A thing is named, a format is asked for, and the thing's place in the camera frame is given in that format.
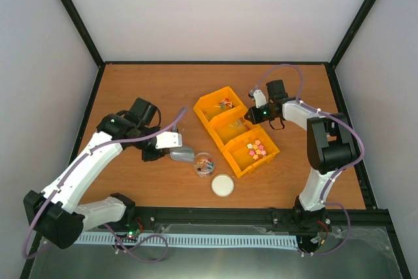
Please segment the orange three-compartment bin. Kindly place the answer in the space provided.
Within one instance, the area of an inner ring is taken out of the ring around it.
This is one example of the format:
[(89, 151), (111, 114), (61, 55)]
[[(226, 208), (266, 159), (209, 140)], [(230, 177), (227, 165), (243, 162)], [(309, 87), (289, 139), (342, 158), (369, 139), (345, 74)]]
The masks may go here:
[[(220, 110), (214, 107), (224, 98), (230, 99), (234, 108)], [(244, 119), (248, 108), (229, 86), (203, 95), (195, 103), (193, 110), (238, 178), (270, 163), (280, 152), (260, 125), (253, 125)], [(246, 125), (244, 132), (236, 131), (228, 126), (229, 123), (238, 119), (241, 119)], [(256, 139), (263, 143), (267, 152), (265, 158), (257, 161), (249, 156), (246, 148), (246, 144)]]

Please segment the silver metal scoop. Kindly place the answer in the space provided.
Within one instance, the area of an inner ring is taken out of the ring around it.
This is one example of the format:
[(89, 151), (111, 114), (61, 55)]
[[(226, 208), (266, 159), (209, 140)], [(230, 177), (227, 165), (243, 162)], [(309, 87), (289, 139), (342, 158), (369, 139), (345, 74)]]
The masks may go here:
[(171, 148), (169, 154), (174, 161), (192, 163), (195, 160), (195, 152), (189, 146)]

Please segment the white round lid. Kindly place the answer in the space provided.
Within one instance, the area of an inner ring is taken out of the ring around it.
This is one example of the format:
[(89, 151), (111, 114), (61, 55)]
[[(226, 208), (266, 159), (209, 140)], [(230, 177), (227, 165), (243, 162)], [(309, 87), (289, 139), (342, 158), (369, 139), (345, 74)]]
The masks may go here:
[(219, 174), (212, 179), (211, 188), (217, 196), (227, 197), (234, 191), (234, 180), (226, 174)]

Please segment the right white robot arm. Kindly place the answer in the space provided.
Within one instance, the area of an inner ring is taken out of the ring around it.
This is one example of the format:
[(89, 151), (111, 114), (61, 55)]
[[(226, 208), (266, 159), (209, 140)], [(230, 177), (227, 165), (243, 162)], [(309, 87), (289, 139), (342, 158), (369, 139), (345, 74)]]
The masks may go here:
[(271, 81), (266, 87), (268, 95), (259, 88), (248, 93), (255, 105), (244, 119), (256, 125), (278, 118), (306, 131), (311, 169), (304, 189), (295, 199), (292, 221), (297, 229), (307, 231), (325, 217), (327, 197), (343, 167), (357, 159), (353, 134), (347, 129), (344, 114), (328, 114), (288, 96), (282, 80)]

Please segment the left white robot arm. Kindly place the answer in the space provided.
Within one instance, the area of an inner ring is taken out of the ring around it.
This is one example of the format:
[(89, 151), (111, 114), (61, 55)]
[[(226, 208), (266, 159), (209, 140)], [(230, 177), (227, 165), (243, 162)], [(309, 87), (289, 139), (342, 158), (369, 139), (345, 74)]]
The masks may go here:
[(36, 231), (61, 249), (95, 227), (116, 223), (131, 227), (136, 220), (135, 202), (113, 193), (102, 201), (82, 205), (80, 200), (105, 167), (126, 148), (142, 152), (143, 161), (155, 161), (182, 145), (174, 120), (166, 127), (150, 126), (160, 110), (138, 98), (129, 110), (105, 116), (86, 147), (73, 162), (42, 191), (29, 191), (24, 208), (29, 230)]

